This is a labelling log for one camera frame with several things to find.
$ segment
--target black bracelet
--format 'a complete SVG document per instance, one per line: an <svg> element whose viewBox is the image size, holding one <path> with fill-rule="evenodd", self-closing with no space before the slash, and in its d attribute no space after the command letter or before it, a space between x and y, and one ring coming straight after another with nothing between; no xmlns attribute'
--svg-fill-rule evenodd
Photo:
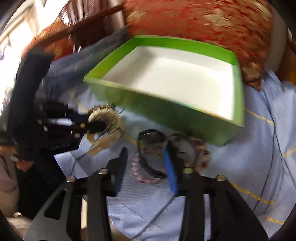
<svg viewBox="0 0 296 241"><path fill-rule="evenodd" d="M138 145L138 153L139 153L139 163L141 165L141 167L143 167L145 169L145 171L152 177L155 177L155 178L160 178L160 179L165 179L166 178L166 174L163 173L163 172L160 172L160 171L156 171L154 170L152 167L150 167L147 163L147 160L146 158L143 156L143 152L141 151L141 147L140 147L140 141L141 141L141 137L144 136L144 135L147 135L147 134L152 134L152 133L157 133L159 134L159 141L160 142L164 142L165 139L166 139L166 136L157 131L157 130L145 130L145 131L142 131L139 133L139 136L138 136L138 141L137 141L137 145Z"/></svg>

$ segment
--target green box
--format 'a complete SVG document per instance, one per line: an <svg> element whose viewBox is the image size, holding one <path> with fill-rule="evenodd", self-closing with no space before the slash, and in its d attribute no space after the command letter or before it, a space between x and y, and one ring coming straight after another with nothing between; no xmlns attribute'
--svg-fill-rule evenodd
<svg viewBox="0 0 296 241"><path fill-rule="evenodd" d="M99 100L224 145L244 126L235 53L198 41L137 36L84 78Z"/></svg>

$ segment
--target yellow stripe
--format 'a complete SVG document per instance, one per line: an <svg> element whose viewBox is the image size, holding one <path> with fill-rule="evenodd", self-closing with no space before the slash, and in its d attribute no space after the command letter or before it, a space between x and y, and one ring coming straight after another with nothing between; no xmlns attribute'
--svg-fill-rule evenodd
<svg viewBox="0 0 296 241"><path fill-rule="evenodd" d="M81 109L83 109L84 111L87 112L87 109L86 109L86 108L80 103L80 101L75 97L75 95L74 95L72 92L70 92L70 91L69 91L69 94L70 94L70 96L73 98L73 100L76 102L76 104L77 104ZM250 114L252 114L252 115L258 117L259 119L266 120L268 123L271 123L271 124L274 125L274 123L271 122L270 120L268 120L268 119L266 119L266 118L264 118L264 117L258 116L258 115L256 115L255 113L253 113L253 112L247 110L246 108L245 108L245 110L246 110L247 112L249 112ZM137 142L136 142L133 138L131 138L131 137L129 137L129 136L124 136L124 138L127 139L127 140L128 140L129 142L131 142L132 144L137 145ZM232 186L233 186L235 189L237 189L237 190L239 190L239 191L241 191L241 192L243 192L243 193L248 194L249 196L251 196L252 198L255 198L256 200L258 200L258 201L260 201L260 202L263 202L263 203L265 203L265 204L274 204L274 201L267 201L267 200L264 200L263 198L261 198L261 197L255 195L255 194L253 194L253 193L251 193L250 191L240 188L238 185L236 185L236 184L234 184L234 183L231 183L231 184L232 184Z"/></svg>
<svg viewBox="0 0 296 241"><path fill-rule="evenodd" d="M274 201L267 201L267 200L264 200L263 198L261 198L261 197L255 195L255 194L253 194L253 193L251 193L250 191L248 191L248 190L246 190L246 189L242 189L241 187L239 187L239 186L238 186L237 184L235 184L235 183L231 183L231 185L232 185L235 189L237 189L237 190L239 190L239 191L241 191L241 192L243 192L243 193L248 194L249 196L251 196L252 198L255 198L256 200L258 200L258 201L260 201L260 202L263 202L263 203L265 203L265 204L274 204Z"/></svg>
<svg viewBox="0 0 296 241"><path fill-rule="evenodd" d="M246 109L246 108L245 108L245 110L246 110L246 112L250 113L251 115L256 116L257 118L259 118L259 119L261 119L261 120L264 120L264 121L267 121L269 124L274 125L274 123L273 123L272 121L270 121L269 119L266 119L265 117L262 117L262 116L258 116L258 115L256 115L256 114L253 113L252 111L249 111L249 110Z"/></svg>
<svg viewBox="0 0 296 241"><path fill-rule="evenodd" d="M287 151L287 152L283 155L283 157L290 156L290 155L292 155L294 152L296 152L296 148L293 148L292 150Z"/></svg>
<svg viewBox="0 0 296 241"><path fill-rule="evenodd" d="M284 224L283 221L276 220L276 219L273 219L273 218L270 218L270 217L266 217L266 220L268 220L268 221L270 221L272 223Z"/></svg>

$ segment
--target screw head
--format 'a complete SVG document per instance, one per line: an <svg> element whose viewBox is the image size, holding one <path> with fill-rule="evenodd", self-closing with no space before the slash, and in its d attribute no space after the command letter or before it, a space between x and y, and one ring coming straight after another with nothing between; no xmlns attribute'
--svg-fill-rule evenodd
<svg viewBox="0 0 296 241"><path fill-rule="evenodd" d="M106 175L106 174L108 174L108 172L109 172L109 170L108 170L107 168L101 168L101 169L98 171L98 173L99 173L100 175Z"/></svg>
<svg viewBox="0 0 296 241"><path fill-rule="evenodd" d="M219 181L219 182L224 182L224 181L226 181L226 177L225 177L224 175L218 175L218 176L216 177L216 179L217 179L217 181Z"/></svg>
<svg viewBox="0 0 296 241"><path fill-rule="evenodd" d="M68 183L73 183L73 182L76 181L76 177L74 177L74 176L69 176L69 177L67 177L66 181L67 181Z"/></svg>
<svg viewBox="0 0 296 241"><path fill-rule="evenodd" d="M191 173L193 173L193 169L192 168L184 168L183 169L183 173L185 173L185 174L191 174Z"/></svg>

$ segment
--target blue gripper pad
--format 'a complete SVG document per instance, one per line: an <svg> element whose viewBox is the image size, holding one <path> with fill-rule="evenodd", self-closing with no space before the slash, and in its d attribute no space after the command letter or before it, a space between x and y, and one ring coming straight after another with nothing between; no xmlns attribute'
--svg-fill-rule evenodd
<svg viewBox="0 0 296 241"><path fill-rule="evenodd" d="M175 174L175 170L172 164L172 161L170 159L170 156L168 154L167 148L163 149L163 162L165 165L165 171L168 179L168 183L170 185L170 189L174 193L174 195L177 195L178 193L178 177Z"/></svg>

